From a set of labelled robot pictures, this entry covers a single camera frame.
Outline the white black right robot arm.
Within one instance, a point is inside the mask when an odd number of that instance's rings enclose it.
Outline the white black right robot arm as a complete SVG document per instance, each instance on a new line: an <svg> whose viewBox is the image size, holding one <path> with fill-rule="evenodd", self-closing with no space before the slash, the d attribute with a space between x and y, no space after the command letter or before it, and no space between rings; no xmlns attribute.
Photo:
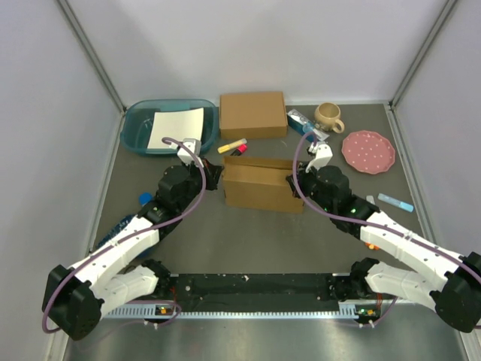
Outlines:
<svg viewBox="0 0 481 361"><path fill-rule="evenodd" d="M409 267L369 260L351 278L359 297L388 293L430 308L447 325L469 333L480 328L480 255L448 251L406 229L376 205L353 194L333 165L294 163L287 181L296 198L326 216L341 232L372 244Z"/></svg>

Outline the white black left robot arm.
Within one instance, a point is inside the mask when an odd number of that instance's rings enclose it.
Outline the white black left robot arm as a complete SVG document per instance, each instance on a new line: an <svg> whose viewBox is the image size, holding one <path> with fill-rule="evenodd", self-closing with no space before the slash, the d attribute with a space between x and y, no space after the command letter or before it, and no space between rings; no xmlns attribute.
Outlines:
<svg viewBox="0 0 481 361"><path fill-rule="evenodd" d="M170 280L160 267L140 265L128 274L122 270L171 233L199 205L205 191L216 190L222 170L207 159L199 165L168 167L156 194L141 203L139 212L123 219L114 237L85 259L52 269L41 306L43 331L63 331L78 341L113 309L149 294L157 299L166 296ZM49 328L49 321L56 328Z"/></svg>

